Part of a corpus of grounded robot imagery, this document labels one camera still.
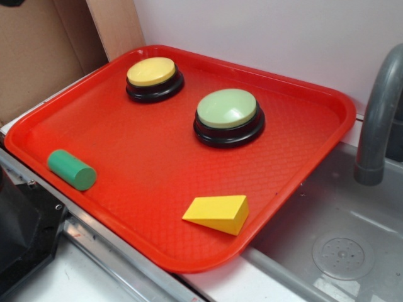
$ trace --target plastic tray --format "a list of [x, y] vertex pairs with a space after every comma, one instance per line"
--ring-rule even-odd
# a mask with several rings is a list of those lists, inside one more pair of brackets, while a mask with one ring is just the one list
[[[173, 98], [133, 102], [126, 72], [148, 57], [173, 59], [185, 85]], [[252, 143], [217, 149], [193, 131], [198, 102], [219, 89], [252, 93], [266, 115]], [[239, 255], [355, 121], [344, 94], [165, 46], [136, 49], [37, 108], [12, 127], [6, 148], [150, 260], [200, 272]], [[50, 172], [64, 149], [98, 173], [76, 191]], [[181, 217], [195, 197], [245, 194], [250, 214], [238, 236]]]

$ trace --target yellow button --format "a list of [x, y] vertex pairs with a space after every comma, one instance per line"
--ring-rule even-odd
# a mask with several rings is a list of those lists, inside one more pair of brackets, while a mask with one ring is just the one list
[[152, 86], [168, 80], [174, 73], [174, 61], [156, 57], [134, 64], [127, 72], [127, 79], [135, 86]]

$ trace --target wooden block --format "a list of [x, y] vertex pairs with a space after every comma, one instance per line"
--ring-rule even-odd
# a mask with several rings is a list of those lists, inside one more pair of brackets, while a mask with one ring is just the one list
[[182, 219], [238, 235], [249, 214], [245, 195], [197, 197]]

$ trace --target sink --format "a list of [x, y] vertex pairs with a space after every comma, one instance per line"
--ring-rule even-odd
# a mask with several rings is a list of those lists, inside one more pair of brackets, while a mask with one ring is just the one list
[[362, 186], [355, 155], [340, 143], [250, 246], [323, 301], [401, 302], [403, 165], [387, 160], [383, 182]]

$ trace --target green block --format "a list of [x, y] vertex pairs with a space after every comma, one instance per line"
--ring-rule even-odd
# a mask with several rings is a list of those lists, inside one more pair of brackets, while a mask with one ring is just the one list
[[49, 169], [79, 191], [89, 189], [96, 180], [93, 168], [65, 150], [56, 150], [48, 158]]

